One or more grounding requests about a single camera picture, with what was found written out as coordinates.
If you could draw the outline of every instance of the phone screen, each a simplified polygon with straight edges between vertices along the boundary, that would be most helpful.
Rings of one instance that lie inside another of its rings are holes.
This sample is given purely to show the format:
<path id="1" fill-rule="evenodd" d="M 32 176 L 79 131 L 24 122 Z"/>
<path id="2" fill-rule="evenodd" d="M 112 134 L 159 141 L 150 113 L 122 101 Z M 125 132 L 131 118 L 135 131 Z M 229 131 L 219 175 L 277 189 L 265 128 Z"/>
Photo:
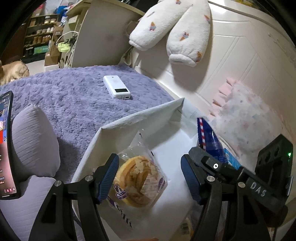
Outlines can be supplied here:
<path id="1" fill-rule="evenodd" d="M 0 197 L 10 196 L 17 192 L 13 180 L 9 158 L 7 135 L 10 131 L 10 113 L 12 92 L 7 92 L 0 96 Z"/>

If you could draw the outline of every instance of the white cable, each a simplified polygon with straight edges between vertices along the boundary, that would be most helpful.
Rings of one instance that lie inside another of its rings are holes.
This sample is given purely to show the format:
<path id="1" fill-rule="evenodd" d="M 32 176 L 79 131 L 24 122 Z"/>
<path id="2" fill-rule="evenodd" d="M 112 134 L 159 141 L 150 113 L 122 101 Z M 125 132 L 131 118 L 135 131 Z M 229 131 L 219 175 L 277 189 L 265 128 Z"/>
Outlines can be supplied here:
<path id="1" fill-rule="evenodd" d="M 67 33 L 65 33 L 65 34 L 63 34 L 62 36 L 60 36 L 58 39 L 57 39 L 57 41 L 56 41 L 56 45 L 58 44 L 58 41 L 64 36 L 64 35 L 66 35 L 66 34 L 68 34 L 68 33 L 79 33 L 79 32 L 76 32 L 76 31 L 69 31 L 69 32 L 67 32 Z"/>
<path id="2" fill-rule="evenodd" d="M 73 51 L 74 51 L 74 49 L 75 49 L 75 47 L 76 47 L 76 43 L 77 43 L 77 41 L 74 43 L 73 47 L 69 50 L 70 53 L 69 53 L 68 59 L 67 59 L 67 61 L 66 61 L 66 63 L 65 63 L 65 68 L 70 68 L 69 64 L 70 64 L 70 61 L 71 61 L 71 57 L 72 57 L 72 55 L 73 55 Z"/>

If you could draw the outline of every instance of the smartphone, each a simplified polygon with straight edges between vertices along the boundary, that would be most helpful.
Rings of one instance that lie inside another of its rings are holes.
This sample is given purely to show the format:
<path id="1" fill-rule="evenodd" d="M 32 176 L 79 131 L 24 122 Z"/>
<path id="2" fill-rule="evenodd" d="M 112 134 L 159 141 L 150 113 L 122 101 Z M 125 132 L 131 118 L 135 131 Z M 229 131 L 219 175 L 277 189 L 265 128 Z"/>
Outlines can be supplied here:
<path id="1" fill-rule="evenodd" d="M 18 183 L 14 178 L 11 139 L 11 107 L 13 93 L 0 96 L 0 199 L 10 200 L 20 196 Z"/>

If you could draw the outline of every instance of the purple fluffy blanket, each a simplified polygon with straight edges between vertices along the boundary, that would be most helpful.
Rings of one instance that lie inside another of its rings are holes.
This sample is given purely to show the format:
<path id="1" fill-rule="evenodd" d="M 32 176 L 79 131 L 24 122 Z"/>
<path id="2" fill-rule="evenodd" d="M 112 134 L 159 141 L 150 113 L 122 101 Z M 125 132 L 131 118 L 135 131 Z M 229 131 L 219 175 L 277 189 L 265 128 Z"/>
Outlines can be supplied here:
<path id="1" fill-rule="evenodd" d="M 130 100 L 112 99 L 105 75 L 118 75 L 132 94 Z M 127 66 L 92 66 L 58 69 L 22 78 L 0 87 L 12 90 L 12 115 L 26 105 L 39 105 L 57 135 L 61 166 L 56 179 L 72 176 L 98 129 L 112 121 L 148 109 L 173 98 L 150 78 Z"/>

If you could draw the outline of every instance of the gray pillow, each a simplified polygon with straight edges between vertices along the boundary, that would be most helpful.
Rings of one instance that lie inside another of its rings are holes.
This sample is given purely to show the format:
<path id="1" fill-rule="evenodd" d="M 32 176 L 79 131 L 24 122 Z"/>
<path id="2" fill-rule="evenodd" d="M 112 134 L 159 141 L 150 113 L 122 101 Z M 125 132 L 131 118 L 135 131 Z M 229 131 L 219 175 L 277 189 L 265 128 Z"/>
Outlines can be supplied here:
<path id="1" fill-rule="evenodd" d="M 54 177 L 60 166 L 59 143 L 45 113 L 28 105 L 12 123 L 13 160 L 16 176 Z"/>
<path id="2" fill-rule="evenodd" d="M 4 217 L 21 241 L 29 239 L 38 211 L 54 182 L 54 178 L 31 176 L 20 183 L 19 199 L 0 200 Z"/>

